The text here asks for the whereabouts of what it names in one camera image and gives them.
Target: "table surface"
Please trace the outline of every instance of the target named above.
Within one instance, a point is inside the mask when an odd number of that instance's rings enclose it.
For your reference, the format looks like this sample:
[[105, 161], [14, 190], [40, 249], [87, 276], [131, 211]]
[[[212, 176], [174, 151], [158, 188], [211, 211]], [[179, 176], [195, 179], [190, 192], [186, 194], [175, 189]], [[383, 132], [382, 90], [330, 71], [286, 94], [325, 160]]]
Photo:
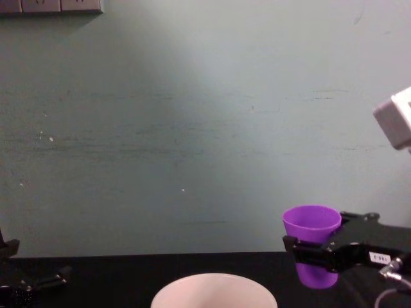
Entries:
[[[265, 286], [279, 308], [372, 308], [387, 286], [375, 270], [355, 268], [340, 275], [331, 289], [312, 290], [301, 285], [292, 257], [283, 252], [206, 253], [11, 259], [13, 266], [34, 277], [73, 268], [68, 285], [39, 298], [36, 307], [150, 308], [166, 284], [197, 273], [230, 273]], [[381, 308], [411, 307], [411, 298], [393, 295]]]

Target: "white bowl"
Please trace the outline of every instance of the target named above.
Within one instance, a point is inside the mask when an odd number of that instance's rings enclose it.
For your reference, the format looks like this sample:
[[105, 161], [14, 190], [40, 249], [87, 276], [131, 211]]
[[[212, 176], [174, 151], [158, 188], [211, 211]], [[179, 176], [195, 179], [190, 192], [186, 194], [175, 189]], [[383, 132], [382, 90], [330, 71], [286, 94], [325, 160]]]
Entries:
[[235, 275], [188, 276], [162, 288], [151, 308], [278, 308], [274, 296], [257, 282]]

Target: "cable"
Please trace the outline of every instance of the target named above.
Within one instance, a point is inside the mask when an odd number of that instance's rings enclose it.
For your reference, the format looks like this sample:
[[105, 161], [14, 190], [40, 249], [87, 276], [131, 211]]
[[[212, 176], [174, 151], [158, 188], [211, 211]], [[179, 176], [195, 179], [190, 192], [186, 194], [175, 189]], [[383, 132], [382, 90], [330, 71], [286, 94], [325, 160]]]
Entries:
[[[411, 282], [409, 282], [407, 279], [402, 278], [399, 281], [402, 284], [406, 285], [409, 289], [411, 289]], [[385, 290], [384, 292], [382, 292], [380, 295], [378, 295], [378, 297], [375, 301], [375, 304], [374, 304], [374, 308], [380, 308], [380, 302], [383, 300], [383, 298], [385, 298], [389, 294], [397, 293], [397, 292], [398, 292], [397, 289], [388, 289], [388, 290]]]

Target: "plastic cup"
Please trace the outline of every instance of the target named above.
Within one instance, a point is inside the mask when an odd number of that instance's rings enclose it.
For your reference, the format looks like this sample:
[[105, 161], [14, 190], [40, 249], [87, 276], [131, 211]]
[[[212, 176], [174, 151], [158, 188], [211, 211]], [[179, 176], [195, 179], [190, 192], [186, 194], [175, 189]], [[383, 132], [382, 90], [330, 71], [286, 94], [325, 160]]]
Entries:
[[[337, 210], [323, 205], [302, 205], [283, 214], [287, 235], [321, 244], [341, 226], [341, 220]], [[296, 268], [301, 283], [312, 289], [332, 287], [338, 280], [338, 274], [330, 273], [320, 266], [297, 263]]]
[[245, 277], [208, 273], [188, 276], [162, 288], [151, 308], [277, 308], [269, 290]]

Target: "power socket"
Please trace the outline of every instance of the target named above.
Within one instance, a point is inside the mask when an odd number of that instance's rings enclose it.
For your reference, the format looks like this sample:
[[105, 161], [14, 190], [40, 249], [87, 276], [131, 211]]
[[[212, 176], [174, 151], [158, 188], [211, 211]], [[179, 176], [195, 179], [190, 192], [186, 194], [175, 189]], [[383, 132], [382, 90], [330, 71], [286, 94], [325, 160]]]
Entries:
[[20, 0], [0, 0], [0, 14], [21, 13]]
[[61, 0], [62, 11], [102, 12], [103, 0]]
[[60, 12], [60, 0], [21, 0], [23, 13]]

